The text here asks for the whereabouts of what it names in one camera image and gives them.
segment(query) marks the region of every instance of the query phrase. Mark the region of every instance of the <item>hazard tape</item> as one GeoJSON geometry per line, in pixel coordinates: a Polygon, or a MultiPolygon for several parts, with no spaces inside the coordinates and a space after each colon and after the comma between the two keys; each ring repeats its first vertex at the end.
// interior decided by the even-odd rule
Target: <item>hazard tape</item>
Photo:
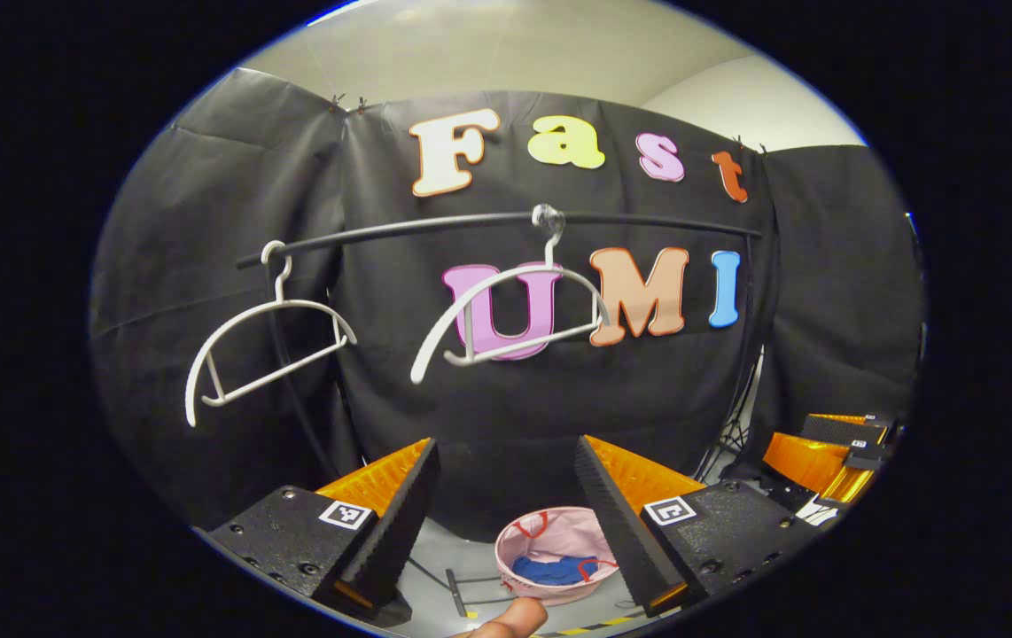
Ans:
{"type": "Polygon", "coordinates": [[[598,625],[590,625],[588,627],[577,627],[576,629],[566,629],[562,631],[550,631],[546,634],[534,634],[530,638],[560,638],[561,635],[578,635],[587,634],[588,631],[596,631],[598,629],[604,629],[607,627],[612,627],[615,625],[620,625],[622,622],[634,621],[637,618],[643,617],[645,615],[644,610],[640,610],[639,613],[628,614],[624,617],[614,618],[612,620],[606,620],[598,625]]]}

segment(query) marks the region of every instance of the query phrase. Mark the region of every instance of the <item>blue cloth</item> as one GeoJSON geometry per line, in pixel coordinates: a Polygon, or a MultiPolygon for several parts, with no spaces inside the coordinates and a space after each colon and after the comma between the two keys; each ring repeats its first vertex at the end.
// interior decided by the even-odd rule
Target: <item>blue cloth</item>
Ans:
{"type": "MultiPolygon", "coordinates": [[[[510,569],[518,576],[537,582],[538,585],[576,585],[584,580],[584,577],[581,577],[581,562],[595,560],[596,556],[583,558],[563,556],[562,560],[556,563],[539,563],[531,561],[526,556],[519,556],[510,569]]],[[[592,576],[596,573],[596,563],[586,563],[584,570],[592,576]]]]}

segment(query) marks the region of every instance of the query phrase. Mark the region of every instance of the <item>red handle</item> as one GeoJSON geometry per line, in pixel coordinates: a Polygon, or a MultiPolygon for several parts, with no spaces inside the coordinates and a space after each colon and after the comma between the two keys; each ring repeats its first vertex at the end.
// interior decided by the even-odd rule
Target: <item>red handle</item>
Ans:
{"type": "Polygon", "coordinates": [[[578,565],[578,569],[581,570],[581,576],[584,577],[584,581],[586,581],[586,582],[588,582],[588,573],[587,573],[586,570],[584,570],[584,564],[586,564],[586,563],[604,563],[606,565],[612,565],[612,566],[614,566],[614,568],[618,568],[618,566],[619,566],[619,565],[616,565],[616,563],[611,563],[611,562],[608,562],[608,561],[602,561],[602,560],[600,560],[600,558],[590,558],[590,560],[581,561],[581,564],[578,565]]]}
{"type": "Polygon", "coordinates": [[[538,530],[537,534],[534,534],[533,536],[530,536],[529,532],[525,532],[525,528],[522,527],[522,524],[514,524],[514,527],[517,527],[518,532],[521,532],[523,535],[525,535],[526,538],[537,538],[537,537],[539,537],[539,536],[541,536],[542,534],[545,533],[545,527],[547,525],[550,525],[550,513],[542,512],[541,513],[541,529],[538,530]]]}

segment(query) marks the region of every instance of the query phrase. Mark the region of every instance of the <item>plastic hanger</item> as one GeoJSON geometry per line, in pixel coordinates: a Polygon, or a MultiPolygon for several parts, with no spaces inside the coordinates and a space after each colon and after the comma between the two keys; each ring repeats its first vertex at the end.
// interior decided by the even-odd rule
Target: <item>plastic hanger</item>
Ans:
{"type": "Polygon", "coordinates": [[[465,320],[465,324],[467,326],[467,351],[462,356],[453,354],[451,351],[442,352],[442,356],[444,356],[446,363],[459,367],[474,366],[475,364],[483,363],[483,361],[489,361],[491,358],[495,358],[495,356],[507,354],[507,352],[518,351],[522,348],[534,346],[534,344],[555,342],[555,340],[579,335],[581,332],[596,330],[596,328],[602,326],[602,323],[604,326],[611,326],[612,322],[610,316],[608,316],[608,309],[604,308],[604,304],[600,301],[600,292],[596,290],[596,287],[592,286],[592,283],[588,282],[587,278],[584,278],[583,275],[580,275],[572,270],[567,270],[566,267],[555,265],[554,263],[554,246],[558,245],[558,242],[562,239],[563,230],[566,229],[566,216],[551,206],[538,205],[533,208],[531,222],[534,226],[544,226],[551,232],[550,241],[545,242],[545,264],[528,266],[523,265],[514,267],[514,269],[499,272],[498,274],[495,274],[494,277],[483,280],[477,287],[473,287],[465,294],[458,296],[458,298],[454,300],[452,306],[447,308],[446,312],[444,312],[442,316],[438,317],[438,321],[434,324],[431,331],[428,332],[428,336],[424,339],[424,344],[421,344],[420,351],[416,354],[416,361],[412,364],[412,383],[418,385],[422,380],[424,380],[424,373],[426,373],[426,369],[428,369],[432,352],[436,350],[438,342],[440,342],[442,336],[446,333],[446,330],[448,330],[453,320],[457,318],[459,312],[462,312],[462,320],[465,320]],[[559,274],[562,274],[563,277],[578,282],[581,286],[588,288],[588,291],[592,294],[592,322],[583,324],[583,326],[554,332],[554,334],[543,337],[525,340],[525,342],[511,343],[507,344],[507,346],[495,348],[494,350],[481,351],[478,352],[478,354],[475,354],[474,320],[473,314],[471,314],[471,302],[474,302],[474,298],[477,298],[478,295],[482,294],[482,291],[497,287],[498,284],[506,282],[506,280],[513,280],[517,277],[518,274],[526,274],[529,272],[558,272],[559,274]]]}
{"type": "MultiPolygon", "coordinates": [[[[270,259],[270,253],[278,247],[284,246],[284,243],[274,241],[266,244],[266,247],[262,249],[262,263],[267,263],[270,259]]],[[[203,347],[199,348],[198,354],[195,356],[195,363],[190,367],[190,375],[187,376],[187,392],[185,397],[183,397],[183,402],[186,404],[187,409],[187,423],[190,427],[195,426],[195,383],[198,381],[198,373],[202,370],[203,363],[206,363],[207,371],[210,371],[210,380],[215,381],[215,389],[218,392],[218,397],[212,399],[209,396],[203,395],[203,403],[210,405],[213,408],[218,408],[220,405],[226,405],[231,403],[240,396],[246,395],[250,392],[255,391],[266,384],[272,383],[272,381],[279,380],[281,377],[288,375],[301,367],[312,364],[313,361],[322,358],[324,355],[329,354],[329,352],[340,350],[344,347],[346,343],[356,344],[356,335],[353,334],[352,327],[348,326],[348,322],[345,322],[343,316],[337,314],[337,311],[332,310],[324,304],[305,301],[305,300],[287,300],[284,299],[284,295],[281,291],[281,284],[289,277],[292,271],[292,257],[286,257],[286,266],[278,274],[278,278],[274,281],[274,296],[275,300],[267,303],[261,304],[261,306],[255,306],[250,308],[250,310],[242,312],[242,314],[234,316],[229,322],[223,323],[218,330],[215,330],[215,334],[212,334],[209,338],[206,339],[206,343],[203,343],[203,347]],[[210,355],[210,347],[215,346],[223,334],[226,334],[227,330],[238,326],[239,323],[245,322],[246,319],[250,319],[251,316],[262,315],[264,312],[270,312],[274,310],[279,310],[282,308],[313,308],[325,312],[332,316],[332,344],[331,346],[325,347],[323,350],[315,351],[313,354],[305,358],[296,361],[279,371],[271,372],[267,376],[262,377],[262,379],[257,379],[251,381],[244,385],[243,387],[236,389],[236,391],[227,393],[223,391],[223,384],[219,381],[218,369],[215,368],[215,358],[210,355]],[[345,334],[340,334],[340,328],[344,328],[345,334]]]]}

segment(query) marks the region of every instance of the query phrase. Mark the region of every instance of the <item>pink basket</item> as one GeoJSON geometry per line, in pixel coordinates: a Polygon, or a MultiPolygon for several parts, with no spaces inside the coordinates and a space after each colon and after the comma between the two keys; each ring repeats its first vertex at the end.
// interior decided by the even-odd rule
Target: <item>pink basket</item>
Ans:
{"type": "Polygon", "coordinates": [[[540,599],[545,606],[562,606],[586,597],[603,581],[616,573],[616,559],[600,524],[587,507],[552,507],[518,517],[498,535],[495,560],[502,583],[515,596],[540,599]],[[519,577],[510,566],[518,557],[539,563],[558,562],[562,557],[596,557],[596,571],[583,574],[578,584],[537,584],[519,577]]]}

